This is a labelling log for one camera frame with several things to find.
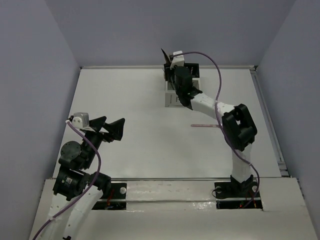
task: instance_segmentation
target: white robotic arm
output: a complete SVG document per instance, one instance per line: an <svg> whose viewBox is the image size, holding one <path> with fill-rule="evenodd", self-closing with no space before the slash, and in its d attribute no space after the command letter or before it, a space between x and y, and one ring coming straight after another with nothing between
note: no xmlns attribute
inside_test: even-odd
<svg viewBox="0 0 320 240"><path fill-rule="evenodd" d="M193 99L190 100L192 110L201 112L205 115L208 115L209 117L213 119L220 119L220 122L222 122L222 116L226 113L230 113L231 111L235 110L235 106L226 104L223 102L217 103L217 113L216 115L215 111L215 103L216 101L205 95L204 93L199 93L194 96ZM237 153L242 156L244 159L246 159L248 162L250 162L250 154L251 154L251 148L252 145L249 144L244 151L236 150ZM232 151L232 173L231 176L237 180L239 183L242 183L250 178L251 176L251 168L250 166L243 162L241 159L238 158L238 156Z"/></svg>
<svg viewBox="0 0 320 240"><path fill-rule="evenodd" d="M90 167L102 142L111 143L122 139L125 119L110 124L105 123L106 119L103 116L89 121L87 113L78 112L66 121L81 135L83 142L69 141L61 148L58 161L61 166L53 187L54 195L47 222L33 240L76 240L93 206L103 195L111 193L109 176L99 171L91 175L82 171Z"/></svg>
<svg viewBox="0 0 320 240"><path fill-rule="evenodd" d="M243 104L234 106L216 102L213 98L205 95L201 90L193 86L192 71L188 66L194 66L195 64L185 63L184 56L181 55L182 51L174 52L170 57L163 50L162 52L166 61L166 64L164 64L165 80L171 84L181 104L193 111L201 112L215 120L219 120L222 124L221 128L224 137L232 148L230 192L235 194L230 196L247 191L253 182L250 153L252 143L257 134L257 128L248 108Z"/></svg>

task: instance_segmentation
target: white panel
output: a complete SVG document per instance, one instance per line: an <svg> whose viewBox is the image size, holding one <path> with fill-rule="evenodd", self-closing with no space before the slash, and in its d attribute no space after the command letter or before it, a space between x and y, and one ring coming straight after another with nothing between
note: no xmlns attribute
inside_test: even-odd
<svg viewBox="0 0 320 240"><path fill-rule="evenodd" d="M32 236L45 221L50 208L54 180L47 180L34 221ZM91 211L77 240L316 240L308 211L302 201L297 180L294 178L261 179L264 209L216 210L214 201L163 201L159 193L169 195L168 189L157 181L128 182L127 210ZM167 181L179 190L183 184ZM188 181L190 195L201 196L211 188L212 181ZM152 193L138 189L153 185ZM129 196L134 191L137 200Z"/></svg>
<svg viewBox="0 0 320 240"><path fill-rule="evenodd" d="M248 69L223 69L220 100L248 106L258 129L251 161L261 177L280 177L277 158ZM215 97L218 74L201 69L205 94ZM183 107L165 107L161 69L85 69L81 71L70 114L88 112L107 122L125 118L121 142L102 143L102 169L113 178L228 178L232 154L210 117ZM62 144L80 141L68 127ZM57 176L57 164L54 176ZM97 169L97 160L90 168Z"/></svg>
<svg viewBox="0 0 320 240"><path fill-rule="evenodd" d="M214 181L129 181L127 201L215 201Z"/></svg>

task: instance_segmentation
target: gray wall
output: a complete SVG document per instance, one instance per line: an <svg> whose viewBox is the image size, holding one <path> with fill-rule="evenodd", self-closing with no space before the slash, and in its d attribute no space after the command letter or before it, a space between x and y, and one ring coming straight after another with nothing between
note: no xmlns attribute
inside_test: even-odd
<svg viewBox="0 0 320 240"><path fill-rule="evenodd" d="M297 0L258 67L289 172L320 237L320 1Z"/></svg>
<svg viewBox="0 0 320 240"><path fill-rule="evenodd" d="M80 66L160 65L160 48L203 51L220 65L257 65L294 0L46 2Z"/></svg>
<svg viewBox="0 0 320 240"><path fill-rule="evenodd" d="M0 0L0 239L29 238L79 67L43 0Z"/></svg>

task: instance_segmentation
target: black plastic part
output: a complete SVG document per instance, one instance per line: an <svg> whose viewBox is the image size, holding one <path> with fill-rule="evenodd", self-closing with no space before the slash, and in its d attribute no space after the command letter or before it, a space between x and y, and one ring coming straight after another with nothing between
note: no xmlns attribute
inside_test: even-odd
<svg viewBox="0 0 320 240"><path fill-rule="evenodd" d="M257 186L257 182L254 181L253 175L244 182L238 182L231 176L231 181L219 181L214 183L216 199L228 199L228 198L246 198L254 194L253 187Z"/></svg>
<svg viewBox="0 0 320 240"><path fill-rule="evenodd" d="M92 180L94 179L97 172L90 175L88 183L90 184ZM108 195L110 193L111 189L111 177L108 175L105 175L103 173L99 173L97 179L95 180L94 186L97 187L98 190L102 190L103 195Z"/></svg>
<svg viewBox="0 0 320 240"><path fill-rule="evenodd" d="M168 55L166 54L166 52L161 48L161 51L163 53L163 56L164 56L164 59L165 59L165 63L166 64L170 64L171 61L170 61L170 58L168 57Z"/></svg>
<svg viewBox="0 0 320 240"><path fill-rule="evenodd" d="M236 150L245 150L248 144L255 141L257 127L246 105L235 106L231 112L222 116L223 130L231 145Z"/></svg>
<svg viewBox="0 0 320 240"><path fill-rule="evenodd" d="M110 189L114 190L112 199L121 199L121 200L126 199L127 193L121 194L120 193L121 188L127 189L127 183L126 182L112 182L111 183ZM108 193L103 192L103 196L101 197L101 199L108 199L109 196L110 196L110 191Z"/></svg>
<svg viewBox="0 0 320 240"><path fill-rule="evenodd" d="M81 174L61 166L56 177L53 194L61 194L67 201L79 196L85 189L89 179L89 174Z"/></svg>
<svg viewBox="0 0 320 240"><path fill-rule="evenodd" d="M177 66L174 69L173 86L180 103L192 110L191 99L202 91L194 87L189 68Z"/></svg>
<svg viewBox="0 0 320 240"><path fill-rule="evenodd" d="M200 78L200 69L198 63L185 63L183 66L189 69L193 78Z"/></svg>
<svg viewBox="0 0 320 240"><path fill-rule="evenodd" d="M217 201L216 202L216 209L263 209L263 205L261 200L255 200L254 202L250 202L248 206L242 208L248 201L250 201L251 197L245 200L232 200L232 201Z"/></svg>
<svg viewBox="0 0 320 240"><path fill-rule="evenodd" d="M124 118L121 118L112 123L104 123L103 128L108 131L108 133L104 133L104 138L108 137L112 140L121 141L124 135L125 121Z"/></svg>
<svg viewBox="0 0 320 240"><path fill-rule="evenodd" d="M198 63L184 63L183 65L187 68L192 78L200 78L200 68ZM171 62L165 63L164 67L164 79L169 82L173 82L175 78L175 69L170 69Z"/></svg>
<svg viewBox="0 0 320 240"><path fill-rule="evenodd" d="M89 126L95 131L83 131L84 136L97 150L103 141L111 143L114 140L120 141L123 137L125 119L121 118L109 124L105 123L106 120L105 116L90 120ZM75 171L85 170L91 166L95 155L95 151L86 141L83 140L81 145L75 141L69 141L63 145L58 162L61 166Z"/></svg>

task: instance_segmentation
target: purple cable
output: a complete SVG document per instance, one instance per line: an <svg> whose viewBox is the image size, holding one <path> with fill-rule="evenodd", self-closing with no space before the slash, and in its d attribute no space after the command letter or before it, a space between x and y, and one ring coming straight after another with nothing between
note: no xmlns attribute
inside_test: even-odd
<svg viewBox="0 0 320 240"><path fill-rule="evenodd" d="M95 154L98 157L98 169L93 177L93 180L91 181L91 183L89 184L89 186L75 199L73 200L68 206L64 207L61 211L57 212L52 219L55 219L56 217L60 216L61 214L63 214L65 211L67 211L69 208L71 208L73 205L76 204L76 202L78 202L88 191L89 189L94 185L95 181L98 178L98 175L100 173L100 168L101 168L101 156L98 152L98 150L96 149L96 147L89 141L88 138L86 138L80 131L78 131L74 126L72 126L72 124L70 123L70 121L67 121L66 124L73 130L75 131L76 134L78 134L81 138L83 138L83 140L85 140L89 146L94 150ZM47 220L42 227L40 227L40 229L36 232L36 234L34 235L34 237L32 238L32 240L36 240L36 238L40 235L40 233L42 232L42 230L49 225L49 223L51 223L52 220L49 219Z"/></svg>
<svg viewBox="0 0 320 240"><path fill-rule="evenodd" d="M200 54L200 55L203 55L205 57L207 57L208 59L210 59L210 61L215 65L216 67L216 70L218 71L218 74L219 74L219 88L218 88L218 92L215 96L215 105L214 105L214 111L215 111L215 115L217 116L216 120L218 122L218 126L224 136L224 139L226 141L226 143L230 146L231 150L234 152L234 154L239 158L241 159L243 162L245 162L246 164L248 164L256 173L256 178L257 178L257 186L256 186L256 190L252 196L252 198L242 207L243 209L246 208L254 199L255 197L257 196L257 193L259 191L259 186L260 186L260 175L257 171L257 169L255 168L255 166L252 165L251 162L247 161L246 159L244 159L242 156L240 156L240 154L237 152L237 150L231 145L231 142L230 140L228 139L227 137L227 134L226 132L224 131L223 129L223 126L221 124L221 121L219 119L219 115L218 115L218 98L219 98L219 95L220 95L220 92L221 92L221 88L222 88L222 77L221 77L221 72L220 72L220 68L218 67L218 65L216 64L216 62L207 54L205 53L202 53L202 52L199 52L199 51L187 51L187 52L183 52L183 53L179 53L179 54L175 54L173 55L172 57L177 57L177 56L181 56L181 55L187 55L187 54Z"/></svg>

